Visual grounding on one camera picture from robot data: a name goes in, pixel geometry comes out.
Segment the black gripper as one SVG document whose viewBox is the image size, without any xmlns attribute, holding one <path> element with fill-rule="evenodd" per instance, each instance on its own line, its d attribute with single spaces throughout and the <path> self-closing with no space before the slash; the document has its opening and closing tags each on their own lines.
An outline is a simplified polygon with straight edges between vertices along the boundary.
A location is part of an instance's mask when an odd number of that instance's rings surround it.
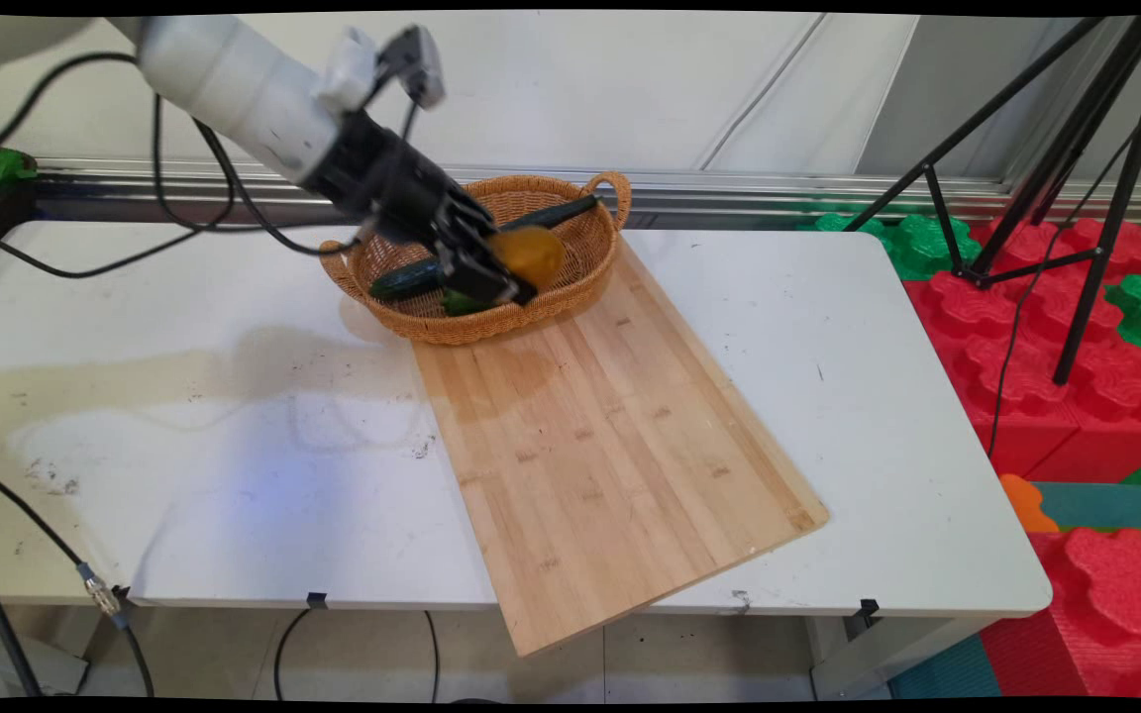
<svg viewBox="0 0 1141 713">
<path fill-rule="evenodd" d="M 444 287 L 471 301 L 525 306 L 536 298 L 536 287 L 489 248 L 495 225 L 487 209 L 363 110 L 345 114 L 330 148 L 300 185 L 346 216 L 375 214 L 382 238 L 431 250 Z"/>
</svg>

